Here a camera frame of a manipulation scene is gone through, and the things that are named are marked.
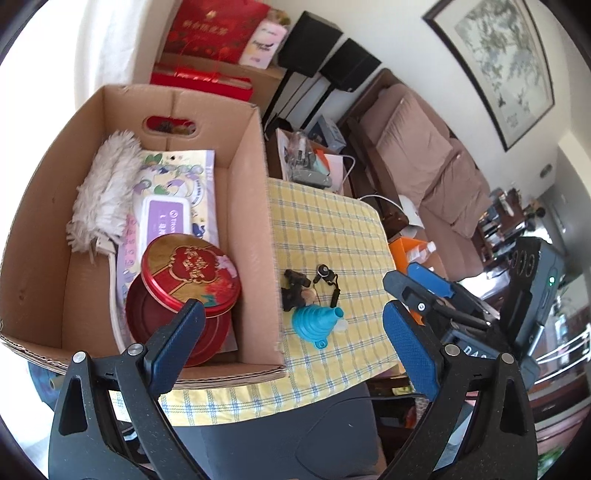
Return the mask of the clear small plastic cup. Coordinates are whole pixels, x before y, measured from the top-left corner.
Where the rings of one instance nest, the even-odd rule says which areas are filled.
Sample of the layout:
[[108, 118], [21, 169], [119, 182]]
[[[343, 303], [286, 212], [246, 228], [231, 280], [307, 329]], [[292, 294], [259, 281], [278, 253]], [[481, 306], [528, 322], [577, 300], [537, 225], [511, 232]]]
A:
[[348, 321], [344, 319], [339, 320], [334, 327], [335, 332], [343, 332], [346, 331], [346, 329], [348, 329]]

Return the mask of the teal silicone funnel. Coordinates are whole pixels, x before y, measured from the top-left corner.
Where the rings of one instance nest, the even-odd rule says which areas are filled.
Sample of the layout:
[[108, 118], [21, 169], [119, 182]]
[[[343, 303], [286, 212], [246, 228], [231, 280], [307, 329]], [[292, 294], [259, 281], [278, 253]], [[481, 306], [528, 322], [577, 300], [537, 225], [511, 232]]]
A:
[[346, 320], [342, 308], [310, 305], [294, 311], [291, 325], [301, 340], [322, 350], [328, 346], [329, 335], [334, 332], [335, 324], [342, 319]]

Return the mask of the red round tin box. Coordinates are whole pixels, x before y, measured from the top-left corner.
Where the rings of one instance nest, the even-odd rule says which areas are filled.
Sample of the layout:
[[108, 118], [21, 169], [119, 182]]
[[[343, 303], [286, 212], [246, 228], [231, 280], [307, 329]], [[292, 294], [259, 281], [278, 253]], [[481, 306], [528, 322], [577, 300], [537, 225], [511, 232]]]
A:
[[238, 270], [224, 251], [190, 234], [165, 234], [142, 255], [125, 300], [126, 323], [132, 338], [145, 343], [186, 301], [200, 301], [204, 331], [185, 363], [197, 367], [221, 352], [241, 289]]

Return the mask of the purple wet wipes pack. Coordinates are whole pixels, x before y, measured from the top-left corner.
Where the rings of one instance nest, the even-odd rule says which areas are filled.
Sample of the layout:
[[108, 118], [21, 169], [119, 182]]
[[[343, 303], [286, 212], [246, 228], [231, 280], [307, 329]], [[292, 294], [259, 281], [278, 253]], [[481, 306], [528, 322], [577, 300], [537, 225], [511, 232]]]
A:
[[[132, 335], [125, 317], [125, 300], [140, 273], [147, 245], [165, 234], [190, 234], [219, 248], [214, 182], [215, 154], [211, 150], [141, 151], [141, 167], [132, 188], [123, 243], [117, 253], [117, 301], [123, 333]], [[235, 350], [232, 327], [221, 352]]]

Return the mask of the white fluffy duster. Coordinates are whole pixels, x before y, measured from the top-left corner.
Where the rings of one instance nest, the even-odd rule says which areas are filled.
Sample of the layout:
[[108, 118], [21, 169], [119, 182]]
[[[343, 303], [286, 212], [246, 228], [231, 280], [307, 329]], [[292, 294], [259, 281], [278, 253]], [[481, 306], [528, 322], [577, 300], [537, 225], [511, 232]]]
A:
[[98, 148], [89, 172], [73, 204], [72, 218], [66, 225], [71, 250], [86, 252], [95, 261], [108, 259], [108, 305], [111, 330], [119, 351], [128, 341], [117, 301], [118, 246], [124, 238], [127, 214], [132, 204], [132, 188], [141, 166], [140, 141], [129, 130], [116, 131]]

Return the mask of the clear bottle white cap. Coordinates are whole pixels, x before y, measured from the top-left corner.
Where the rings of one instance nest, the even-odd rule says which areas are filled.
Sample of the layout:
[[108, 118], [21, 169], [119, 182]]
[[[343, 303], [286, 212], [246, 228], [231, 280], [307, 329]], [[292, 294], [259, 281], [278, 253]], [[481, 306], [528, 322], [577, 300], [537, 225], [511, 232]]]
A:
[[422, 243], [415, 246], [407, 253], [408, 263], [424, 263], [429, 257], [437, 251], [437, 246], [434, 242]]

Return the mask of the orange cardboard box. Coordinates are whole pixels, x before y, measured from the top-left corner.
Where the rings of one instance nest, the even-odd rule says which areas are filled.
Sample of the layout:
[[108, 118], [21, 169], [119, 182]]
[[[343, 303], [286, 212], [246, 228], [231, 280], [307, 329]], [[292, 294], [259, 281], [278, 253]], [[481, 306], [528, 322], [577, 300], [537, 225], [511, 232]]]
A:
[[437, 251], [436, 244], [408, 237], [400, 237], [389, 244], [394, 264], [399, 271], [407, 273], [412, 263], [425, 263]]

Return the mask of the brown sofa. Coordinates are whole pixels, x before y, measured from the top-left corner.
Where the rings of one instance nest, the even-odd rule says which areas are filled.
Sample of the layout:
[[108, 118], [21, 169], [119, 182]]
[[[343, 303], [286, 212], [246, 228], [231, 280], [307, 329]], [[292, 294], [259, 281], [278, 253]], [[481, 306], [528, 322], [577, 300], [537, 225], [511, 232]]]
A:
[[411, 224], [409, 200], [453, 281], [481, 274], [473, 243], [491, 188], [467, 148], [417, 92], [383, 69], [338, 123], [359, 163], [353, 196], [367, 196], [389, 238]]

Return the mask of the wooden cork stopper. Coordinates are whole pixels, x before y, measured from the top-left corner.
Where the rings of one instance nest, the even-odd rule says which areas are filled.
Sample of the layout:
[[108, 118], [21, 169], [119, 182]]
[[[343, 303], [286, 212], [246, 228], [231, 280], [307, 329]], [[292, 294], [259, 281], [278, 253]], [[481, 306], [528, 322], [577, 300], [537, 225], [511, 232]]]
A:
[[301, 299], [304, 301], [304, 306], [310, 306], [318, 303], [318, 293], [315, 289], [302, 289]]

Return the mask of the black speaker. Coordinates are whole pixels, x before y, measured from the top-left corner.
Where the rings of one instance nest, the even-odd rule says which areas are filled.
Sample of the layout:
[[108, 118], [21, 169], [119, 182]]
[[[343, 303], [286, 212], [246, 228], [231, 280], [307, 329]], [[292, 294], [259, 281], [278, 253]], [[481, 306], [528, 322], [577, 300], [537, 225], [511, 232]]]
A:
[[356, 41], [348, 39], [343, 42], [320, 70], [321, 76], [329, 82], [329, 86], [305, 117], [301, 130], [308, 127], [332, 92], [335, 90], [346, 93], [355, 92], [380, 65], [381, 60]]
[[291, 76], [297, 73], [305, 78], [314, 77], [341, 37], [342, 29], [335, 23], [309, 11], [301, 13], [277, 54], [277, 64], [286, 72], [263, 114], [263, 126], [270, 120]]

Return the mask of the framed ink painting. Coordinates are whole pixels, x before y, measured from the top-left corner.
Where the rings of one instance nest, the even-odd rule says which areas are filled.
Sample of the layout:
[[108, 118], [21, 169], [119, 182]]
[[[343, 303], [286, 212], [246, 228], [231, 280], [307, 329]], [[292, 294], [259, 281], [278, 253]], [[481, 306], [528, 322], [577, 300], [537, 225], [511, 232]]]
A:
[[424, 21], [462, 66], [506, 151], [554, 107], [548, 58], [525, 1], [439, 1]]

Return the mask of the background brown cardboard box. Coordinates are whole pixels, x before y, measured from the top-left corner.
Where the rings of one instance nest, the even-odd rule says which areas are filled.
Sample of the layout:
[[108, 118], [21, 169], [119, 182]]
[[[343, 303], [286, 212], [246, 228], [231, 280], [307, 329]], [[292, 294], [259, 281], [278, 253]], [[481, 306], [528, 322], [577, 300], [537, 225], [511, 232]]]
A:
[[190, 66], [201, 71], [218, 71], [221, 74], [235, 77], [249, 78], [252, 81], [253, 93], [249, 102], [259, 107], [260, 112], [269, 107], [280, 81], [283, 80], [284, 71], [279, 67], [270, 65], [266, 70], [256, 69], [239, 64], [217, 62], [207, 58], [162, 53], [160, 63], [168, 66]]

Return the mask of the left black speaker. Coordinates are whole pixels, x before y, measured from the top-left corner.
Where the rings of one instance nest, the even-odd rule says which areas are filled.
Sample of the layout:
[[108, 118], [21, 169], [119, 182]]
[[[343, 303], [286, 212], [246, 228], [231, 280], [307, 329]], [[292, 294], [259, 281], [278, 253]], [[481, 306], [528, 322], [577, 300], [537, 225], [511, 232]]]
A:
[[342, 29], [335, 23], [309, 11], [301, 13], [277, 54], [277, 64], [286, 72], [263, 114], [263, 126], [270, 120], [291, 76], [297, 73], [305, 78], [314, 77], [341, 37]]

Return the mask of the red chocolate gift box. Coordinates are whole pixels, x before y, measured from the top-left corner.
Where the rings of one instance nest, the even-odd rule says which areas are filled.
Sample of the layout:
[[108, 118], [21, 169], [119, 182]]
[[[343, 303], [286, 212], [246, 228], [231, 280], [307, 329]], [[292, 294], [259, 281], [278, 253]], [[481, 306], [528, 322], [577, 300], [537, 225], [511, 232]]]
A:
[[217, 71], [200, 71], [190, 66], [154, 65], [150, 83], [211, 93], [235, 100], [249, 102], [252, 99], [252, 81], [245, 77], [228, 76]]

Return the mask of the red gift bag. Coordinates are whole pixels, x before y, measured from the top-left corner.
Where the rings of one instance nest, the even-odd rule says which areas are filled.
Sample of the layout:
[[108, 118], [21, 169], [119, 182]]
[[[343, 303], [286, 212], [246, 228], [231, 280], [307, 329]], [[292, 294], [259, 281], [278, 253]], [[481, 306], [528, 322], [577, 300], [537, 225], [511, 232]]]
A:
[[184, 0], [163, 51], [236, 64], [269, 12], [259, 1]]

